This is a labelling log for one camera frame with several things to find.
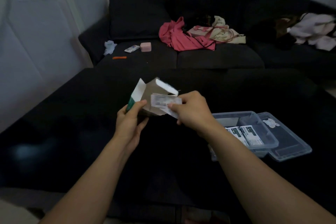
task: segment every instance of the person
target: person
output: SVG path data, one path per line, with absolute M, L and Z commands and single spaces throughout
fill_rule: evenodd
M 264 164 L 212 116 L 198 92 L 169 104 L 178 125 L 194 129 L 212 146 L 225 175 L 253 223 L 336 223 L 336 218 Z M 117 114 L 115 134 L 96 161 L 48 212 L 41 224 L 95 224 L 105 220 L 121 171 L 137 147 L 148 118 L 137 124 L 146 101 Z

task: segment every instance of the sofa armrest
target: sofa armrest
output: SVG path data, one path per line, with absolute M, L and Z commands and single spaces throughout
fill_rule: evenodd
M 93 65 L 104 58 L 104 43 L 109 40 L 110 16 L 106 15 L 78 36 L 82 46 L 89 53 Z
M 315 14 L 336 14 L 336 9 L 316 1 L 310 1 L 309 12 Z

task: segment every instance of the forearm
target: forearm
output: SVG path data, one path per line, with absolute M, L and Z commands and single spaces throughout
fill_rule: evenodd
M 127 159 L 123 146 L 118 140 L 112 139 L 90 168 L 40 223 L 102 223 Z
M 280 177 L 220 124 L 205 138 L 254 223 L 335 223 L 335 217 Z

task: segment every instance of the red clothing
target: red clothing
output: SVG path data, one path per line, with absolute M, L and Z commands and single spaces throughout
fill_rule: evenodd
M 179 52 L 197 49 L 215 50 L 214 40 L 206 39 L 204 36 L 187 36 L 183 33 L 183 26 L 183 17 L 180 17 L 177 22 L 165 22 L 159 31 L 161 41 Z

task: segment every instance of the person's right hand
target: person's right hand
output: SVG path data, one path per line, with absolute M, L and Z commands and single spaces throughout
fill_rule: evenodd
M 216 124 L 205 98 L 198 92 L 193 91 L 179 96 L 183 104 L 169 104 L 168 107 L 178 113 L 177 124 L 184 124 L 198 133 L 203 133 L 205 128 Z

